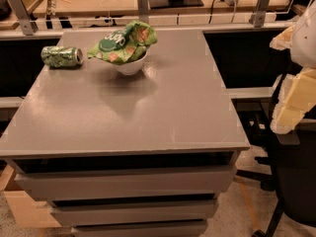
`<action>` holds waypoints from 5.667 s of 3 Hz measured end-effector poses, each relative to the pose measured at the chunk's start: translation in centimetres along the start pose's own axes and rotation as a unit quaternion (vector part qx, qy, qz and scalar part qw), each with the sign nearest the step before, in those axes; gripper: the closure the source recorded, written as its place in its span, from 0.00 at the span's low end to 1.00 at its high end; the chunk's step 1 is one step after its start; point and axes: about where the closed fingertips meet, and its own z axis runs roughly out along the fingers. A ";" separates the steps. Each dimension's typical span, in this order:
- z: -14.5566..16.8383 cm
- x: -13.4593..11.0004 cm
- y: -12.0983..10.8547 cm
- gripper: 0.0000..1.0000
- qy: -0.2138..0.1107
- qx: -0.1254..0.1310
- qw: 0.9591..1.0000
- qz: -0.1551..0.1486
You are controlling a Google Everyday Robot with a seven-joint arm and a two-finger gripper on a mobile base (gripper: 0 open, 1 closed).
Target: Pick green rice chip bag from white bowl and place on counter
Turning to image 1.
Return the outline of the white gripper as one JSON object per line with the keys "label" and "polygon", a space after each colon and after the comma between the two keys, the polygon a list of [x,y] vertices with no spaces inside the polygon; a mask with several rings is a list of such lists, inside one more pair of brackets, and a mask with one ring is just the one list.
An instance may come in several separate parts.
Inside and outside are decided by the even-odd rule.
{"label": "white gripper", "polygon": [[291,59],[307,66],[296,75],[287,74],[278,93],[271,130],[276,134],[287,134],[316,106],[316,70],[313,69],[316,67],[316,1],[306,9],[295,27],[288,27],[274,37],[270,47],[290,49]]}

